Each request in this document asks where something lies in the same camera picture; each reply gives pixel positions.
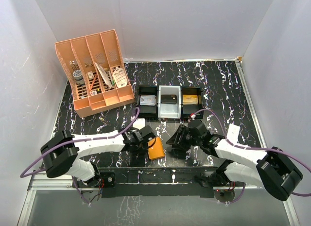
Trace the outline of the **orange leather card holder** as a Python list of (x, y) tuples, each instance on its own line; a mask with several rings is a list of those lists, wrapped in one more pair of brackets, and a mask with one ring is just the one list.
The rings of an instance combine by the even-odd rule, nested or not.
[(148, 149), (148, 157), (150, 160), (160, 159), (165, 157), (165, 152), (160, 137), (156, 137), (155, 145)]

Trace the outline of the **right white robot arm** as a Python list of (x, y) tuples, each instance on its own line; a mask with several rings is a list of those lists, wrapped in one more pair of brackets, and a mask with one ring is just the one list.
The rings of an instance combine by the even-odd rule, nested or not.
[(281, 149), (244, 149), (225, 136), (211, 133), (201, 120), (181, 124), (166, 144), (180, 151), (197, 146), (207, 155), (224, 160), (212, 174), (195, 177), (201, 185), (216, 187), (243, 182), (264, 188), (274, 198), (286, 201), (303, 179), (301, 171)]

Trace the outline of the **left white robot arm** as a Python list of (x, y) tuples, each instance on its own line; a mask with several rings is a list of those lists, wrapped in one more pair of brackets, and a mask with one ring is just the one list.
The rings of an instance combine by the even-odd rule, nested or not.
[(63, 130), (40, 151), (42, 154), (50, 151), (43, 158), (48, 178), (71, 175), (85, 185), (95, 187), (101, 179), (99, 169), (94, 162), (85, 161), (83, 157), (107, 152), (145, 153), (155, 137), (148, 125), (141, 129), (131, 127), (125, 132), (119, 129), (94, 135), (73, 135), (69, 130)]

